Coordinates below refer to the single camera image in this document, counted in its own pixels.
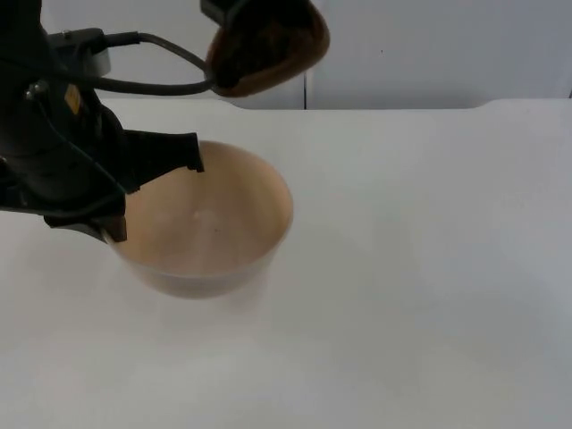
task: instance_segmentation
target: black cable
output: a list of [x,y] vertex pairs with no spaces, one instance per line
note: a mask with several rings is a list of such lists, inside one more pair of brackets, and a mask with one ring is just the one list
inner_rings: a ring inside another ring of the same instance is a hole
[[62,80],[80,87],[102,89],[121,94],[140,94],[143,96],[189,96],[212,89],[214,81],[206,63],[196,55],[168,40],[147,33],[120,33],[106,36],[109,47],[135,45],[141,42],[152,43],[172,52],[202,70],[206,78],[202,82],[183,85],[157,85],[152,83],[129,82],[92,76],[83,76],[66,70],[52,69],[29,62],[23,58],[0,57],[0,62],[37,73],[44,78]]

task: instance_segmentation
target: tabletop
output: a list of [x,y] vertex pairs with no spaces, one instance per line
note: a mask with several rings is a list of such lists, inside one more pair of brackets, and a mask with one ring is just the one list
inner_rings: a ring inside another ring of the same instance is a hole
[[561,429],[572,419],[572,103],[245,111],[107,100],[289,183],[257,290],[183,300],[0,214],[7,428]]

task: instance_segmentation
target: beige bowl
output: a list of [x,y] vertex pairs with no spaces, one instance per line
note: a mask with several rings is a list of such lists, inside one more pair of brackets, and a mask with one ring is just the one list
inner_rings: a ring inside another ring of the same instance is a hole
[[152,287],[184,298],[252,282],[293,219],[280,174],[249,152],[202,142],[205,172],[179,169],[127,197],[128,239],[108,243]]

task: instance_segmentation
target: yellow label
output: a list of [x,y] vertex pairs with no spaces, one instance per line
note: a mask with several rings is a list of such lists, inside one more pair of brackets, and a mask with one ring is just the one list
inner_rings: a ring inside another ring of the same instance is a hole
[[73,114],[78,114],[81,107],[81,94],[78,87],[69,85],[68,90],[65,92],[65,102],[70,107]]

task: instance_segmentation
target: brown object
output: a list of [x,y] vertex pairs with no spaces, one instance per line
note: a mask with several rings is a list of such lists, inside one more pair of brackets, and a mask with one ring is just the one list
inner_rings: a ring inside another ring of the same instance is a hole
[[127,197],[128,240],[110,242],[151,286],[186,298],[256,275],[293,218],[290,191],[271,165],[221,143],[203,142],[201,153],[205,172],[179,169]]
[[243,29],[219,29],[206,58],[218,84],[214,92],[222,97],[250,96],[318,63],[330,47],[330,31],[309,1],[305,12],[307,23],[296,26],[271,18],[263,25],[246,21]]

